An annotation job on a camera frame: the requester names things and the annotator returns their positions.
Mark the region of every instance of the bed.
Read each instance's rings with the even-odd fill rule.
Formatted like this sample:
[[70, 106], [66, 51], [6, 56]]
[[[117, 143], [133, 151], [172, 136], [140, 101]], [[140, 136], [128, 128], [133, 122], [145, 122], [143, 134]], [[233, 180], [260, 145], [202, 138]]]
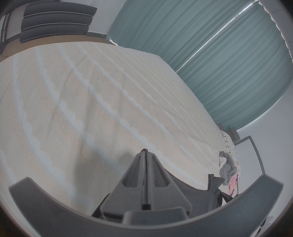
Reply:
[[0, 63], [0, 203], [31, 236], [38, 234], [8, 191], [26, 176], [91, 215], [141, 149], [206, 190], [208, 174], [219, 176], [219, 152], [229, 152], [228, 144], [157, 55], [69, 42], [33, 47]]

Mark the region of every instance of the curtain fold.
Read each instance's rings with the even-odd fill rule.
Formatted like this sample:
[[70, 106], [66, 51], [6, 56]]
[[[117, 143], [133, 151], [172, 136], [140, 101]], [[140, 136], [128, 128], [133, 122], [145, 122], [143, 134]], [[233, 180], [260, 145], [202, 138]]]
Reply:
[[[254, 0], [127, 0], [107, 35], [177, 71]], [[179, 71], [216, 124], [239, 129], [286, 91], [293, 64], [280, 31], [254, 3]]]

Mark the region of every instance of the pink cloth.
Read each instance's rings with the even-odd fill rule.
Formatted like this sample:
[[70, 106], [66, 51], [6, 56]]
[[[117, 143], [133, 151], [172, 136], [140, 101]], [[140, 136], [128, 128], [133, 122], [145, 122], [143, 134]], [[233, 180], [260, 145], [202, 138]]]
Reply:
[[234, 176], [232, 176], [232, 178], [229, 182], [229, 194], [230, 195], [233, 195], [236, 184], [237, 184], [237, 173]]

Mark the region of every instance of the green curtain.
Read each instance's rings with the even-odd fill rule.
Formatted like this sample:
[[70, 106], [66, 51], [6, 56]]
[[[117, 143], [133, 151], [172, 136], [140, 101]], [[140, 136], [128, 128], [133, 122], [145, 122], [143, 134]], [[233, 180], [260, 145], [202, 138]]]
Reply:
[[[127, 0], [107, 38], [159, 55], [177, 71], [254, 0]], [[216, 124], [239, 129], [268, 110], [293, 78], [285, 41], [259, 3], [179, 71]]]

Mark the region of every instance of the curtain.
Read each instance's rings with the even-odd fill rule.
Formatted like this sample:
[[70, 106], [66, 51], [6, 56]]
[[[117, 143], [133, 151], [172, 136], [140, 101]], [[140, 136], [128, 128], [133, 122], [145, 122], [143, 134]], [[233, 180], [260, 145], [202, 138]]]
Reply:
[[[127, 0], [107, 35], [159, 55], [177, 71], [254, 0]], [[268, 110], [293, 78], [280, 31], [254, 3], [209, 41], [178, 75], [216, 124], [239, 129]]]

